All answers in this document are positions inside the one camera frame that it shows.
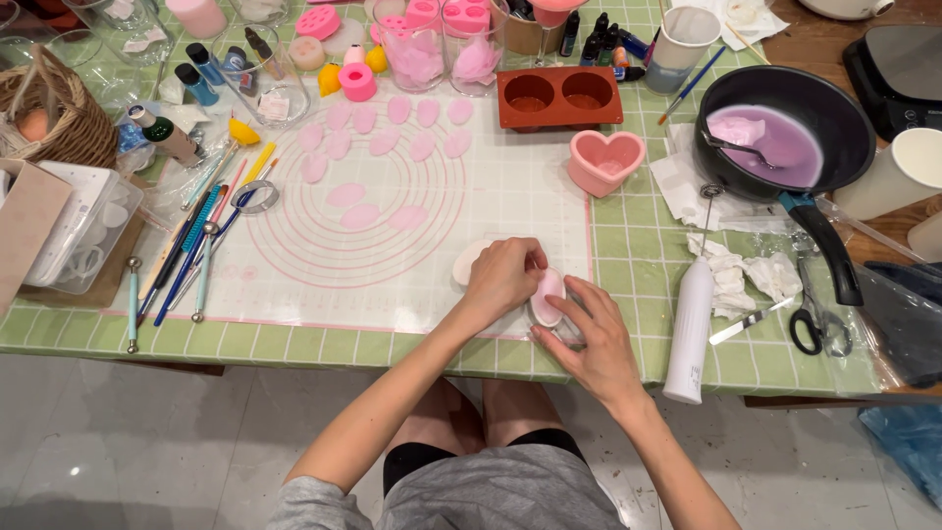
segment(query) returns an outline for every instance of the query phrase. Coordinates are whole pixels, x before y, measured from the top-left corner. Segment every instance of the white cup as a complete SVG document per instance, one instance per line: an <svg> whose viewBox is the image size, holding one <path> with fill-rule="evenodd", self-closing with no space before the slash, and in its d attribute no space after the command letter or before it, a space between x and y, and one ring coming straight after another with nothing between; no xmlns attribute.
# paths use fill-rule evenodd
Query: white cup
<svg viewBox="0 0 942 530"><path fill-rule="evenodd" d="M942 212L913 226L906 239L909 248L926 261L942 261Z"/></svg>
<svg viewBox="0 0 942 530"><path fill-rule="evenodd" d="M644 85L657 95L679 91L722 29L720 19L707 9L691 6L669 9L664 13Z"/></svg>
<svg viewBox="0 0 942 530"><path fill-rule="evenodd" d="M916 128L877 153L866 173L834 192L834 202L866 221L937 193L942 193L942 131Z"/></svg>

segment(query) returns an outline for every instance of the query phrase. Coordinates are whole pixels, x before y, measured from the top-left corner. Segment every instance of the gray shirt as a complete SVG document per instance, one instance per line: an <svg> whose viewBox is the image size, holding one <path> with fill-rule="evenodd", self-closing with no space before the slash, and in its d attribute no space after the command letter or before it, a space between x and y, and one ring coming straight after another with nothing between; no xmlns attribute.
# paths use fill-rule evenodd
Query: gray shirt
<svg viewBox="0 0 942 530"><path fill-rule="evenodd" d="M356 497L310 476L278 493L268 530L366 530ZM412 472L386 495L377 530L604 530L618 511L573 454L548 445L485 449Z"/></svg>

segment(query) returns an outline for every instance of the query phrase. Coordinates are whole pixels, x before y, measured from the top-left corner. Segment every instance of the tile floor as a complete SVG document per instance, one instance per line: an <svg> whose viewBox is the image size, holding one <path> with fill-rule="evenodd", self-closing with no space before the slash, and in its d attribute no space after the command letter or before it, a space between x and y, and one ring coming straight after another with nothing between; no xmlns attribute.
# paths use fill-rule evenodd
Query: tile floor
<svg viewBox="0 0 942 530"><path fill-rule="evenodd" d="M2 355L0 529L263 528L299 452L375 377L246 367L207 377ZM601 406L581 389L548 387L630 526L670 528ZM874 450L852 410L749 410L734 396L658 402L744 528L942 528L942 513ZM354 492L375 521L379 464Z"/></svg>

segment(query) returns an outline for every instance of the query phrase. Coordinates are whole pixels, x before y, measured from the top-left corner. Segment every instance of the brown silicone mold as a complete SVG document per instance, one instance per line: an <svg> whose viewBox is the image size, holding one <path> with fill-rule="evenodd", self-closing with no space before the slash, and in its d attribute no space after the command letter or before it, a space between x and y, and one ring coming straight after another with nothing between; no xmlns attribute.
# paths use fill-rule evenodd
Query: brown silicone mold
<svg viewBox="0 0 942 530"><path fill-rule="evenodd" d="M622 98L611 68L563 66L497 73L500 127L521 133L548 125L620 124Z"/></svg>

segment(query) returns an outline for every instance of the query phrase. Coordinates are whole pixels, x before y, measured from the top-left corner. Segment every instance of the black shorts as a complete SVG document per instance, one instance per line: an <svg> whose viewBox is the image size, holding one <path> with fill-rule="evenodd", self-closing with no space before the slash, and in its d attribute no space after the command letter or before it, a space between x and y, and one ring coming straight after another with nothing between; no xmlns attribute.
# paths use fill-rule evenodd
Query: black shorts
<svg viewBox="0 0 942 530"><path fill-rule="evenodd" d="M559 447L563 451L568 451L578 456L579 460L583 462L586 461L585 457L582 456L582 453L579 451L573 437L561 429L540 429L526 433L524 436L508 443L507 446L525 445L528 443L539 443ZM397 445L386 455L386 461L382 464L382 496L385 497L386 494L389 493L389 490L396 485L396 482L402 480L407 474L428 466L432 462L452 458L453 456L457 455L450 451L417 441L409 441Z"/></svg>

